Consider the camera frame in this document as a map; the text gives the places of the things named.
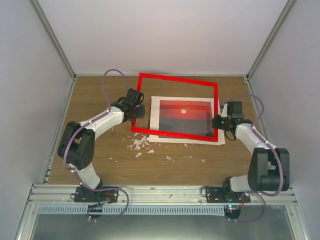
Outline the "sunset photo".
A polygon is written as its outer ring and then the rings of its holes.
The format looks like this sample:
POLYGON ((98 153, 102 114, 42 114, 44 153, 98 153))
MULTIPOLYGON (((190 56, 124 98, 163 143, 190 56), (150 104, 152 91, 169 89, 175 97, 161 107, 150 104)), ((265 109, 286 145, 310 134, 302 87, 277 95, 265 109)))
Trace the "sunset photo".
POLYGON ((212 137, 212 107, 208 101, 161 100, 159 130, 212 137))

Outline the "white mat board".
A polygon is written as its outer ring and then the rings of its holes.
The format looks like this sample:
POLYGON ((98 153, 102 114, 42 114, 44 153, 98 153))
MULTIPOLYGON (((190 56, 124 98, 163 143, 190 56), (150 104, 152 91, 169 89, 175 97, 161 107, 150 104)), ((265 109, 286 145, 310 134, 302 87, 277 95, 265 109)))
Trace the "white mat board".
POLYGON ((159 116, 160 116, 160 101, 204 101, 211 103, 212 118, 213 116, 213 98, 201 98, 201 97, 168 97, 168 96, 152 96, 150 106, 150 119, 149 128, 151 130, 159 130, 159 116))

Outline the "red picture frame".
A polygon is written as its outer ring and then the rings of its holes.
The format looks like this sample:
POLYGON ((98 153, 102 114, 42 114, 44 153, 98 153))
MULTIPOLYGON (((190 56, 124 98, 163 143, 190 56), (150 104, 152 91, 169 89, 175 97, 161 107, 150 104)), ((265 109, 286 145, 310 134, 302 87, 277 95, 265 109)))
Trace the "red picture frame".
MULTIPOLYGON (((143 78, 150 78, 150 79, 157 79, 157 80, 164 80, 164 81, 172 81, 172 82, 179 82, 179 83, 186 83, 186 84, 193 84, 193 85, 200 85, 200 86, 207 86, 213 88, 213 116, 219 113, 219 87, 216 82, 211 81, 203 81, 197 79, 190 79, 190 78, 183 78, 183 77, 176 77, 176 76, 167 76, 167 75, 160 75, 154 73, 145 73, 140 72, 138 76, 137 82, 137 91, 141 91, 143 78)), ((186 133, 177 133, 172 131, 160 131, 160 130, 153 130, 147 128, 139 128, 136 127, 136 118, 133 120, 133 124, 130 128, 131 132, 133 133, 140 133, 140 134, 147 134, 147 135, 158 135, 158 136, 165 136, 165 137, 174 137, 174 138, 181 138, 181 139, 190 139, 190 140, 197 140, 197 141, 207 141, 207 142, 217 142, 218 141, 218 129, 213 129, 213 136, 200 136, 195 134, 186 134, 186 133)))

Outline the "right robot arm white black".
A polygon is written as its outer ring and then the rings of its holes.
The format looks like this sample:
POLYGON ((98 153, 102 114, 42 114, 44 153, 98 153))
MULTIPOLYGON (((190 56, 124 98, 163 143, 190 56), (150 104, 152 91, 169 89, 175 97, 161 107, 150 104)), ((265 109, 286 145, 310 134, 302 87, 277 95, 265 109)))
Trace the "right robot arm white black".
POLYGON ((212 126, 231 133, 233 140, 241 141, 251 153, 247 174, 227 177, 223 182, 221 196, 228 203, 234 202, 240 193, 259 192, 274 197, 290 186, 290 154, 263 137, 254 123, 244 118, 242 103, 229 101, 222 114, 212 119, 212 126))

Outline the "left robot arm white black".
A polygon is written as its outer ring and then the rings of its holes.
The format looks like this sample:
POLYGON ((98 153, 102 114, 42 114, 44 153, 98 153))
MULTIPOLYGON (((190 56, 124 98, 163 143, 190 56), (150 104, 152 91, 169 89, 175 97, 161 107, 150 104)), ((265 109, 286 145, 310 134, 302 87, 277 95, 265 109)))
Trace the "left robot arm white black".
POLYGON ((85 195, 90 201, 98 202, 103 197, 102 180, 92 164, 96 140, 117 125, 144 118, 143 100, 142 92, 130 88, 126 96, 110 103, 98 115, 66 125, 57 154, 62 158, 63 168, 76 174, 80 184, 87 188, 85 195))

